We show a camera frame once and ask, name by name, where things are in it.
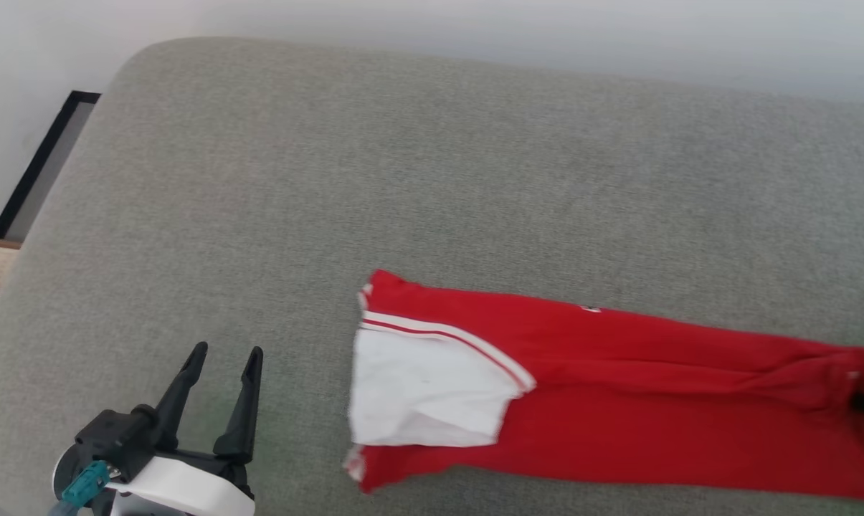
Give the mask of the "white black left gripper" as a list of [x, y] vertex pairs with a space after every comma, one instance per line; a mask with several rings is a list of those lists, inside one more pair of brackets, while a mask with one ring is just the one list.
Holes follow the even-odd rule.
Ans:
[[110, 483], [81, 509], [89, 509], [92, 516], [255, 515], [246, 464], [254, 456], [257, 436], [264, 359], [260, 347], [251, 350], [239, 377], [237, 401], [213, 452], [177, 449], [177, 431], [206, 352], [208, 343], [194, 346], [156, 411], [147, 405], [129, 414], [105, 409], [78, 431], [52, 473], [56, 503], [62, 490], [88, 464], [102, 460], [110, 465]]

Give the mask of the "red and white t-shirt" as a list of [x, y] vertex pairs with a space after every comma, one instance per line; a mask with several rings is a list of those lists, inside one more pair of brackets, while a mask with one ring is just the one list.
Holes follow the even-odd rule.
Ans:
[[383, 270], [359, 303], [344, 466], [365, 493], [466, 466], [864, 500], [864, 348]]

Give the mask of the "grey fabric sofa cushion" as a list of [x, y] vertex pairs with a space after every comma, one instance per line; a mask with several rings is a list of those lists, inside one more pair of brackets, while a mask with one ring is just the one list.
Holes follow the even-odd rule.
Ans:
[[864, 516], [864, 502], [342, 471], [376, 268], [864, 345], [864, 104], [277, 40], [154, 44], [101, 95], [0, 293], [0, 513], [209, 344], [180, 441], [265, 352], [262, 516]]

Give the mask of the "black frame panel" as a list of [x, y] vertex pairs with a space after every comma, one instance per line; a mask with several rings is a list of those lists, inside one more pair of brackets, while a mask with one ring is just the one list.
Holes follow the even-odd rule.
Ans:
[[0, 213], [0, 239], [21, 244], [87, 124], [99, 92], [69, 92]]

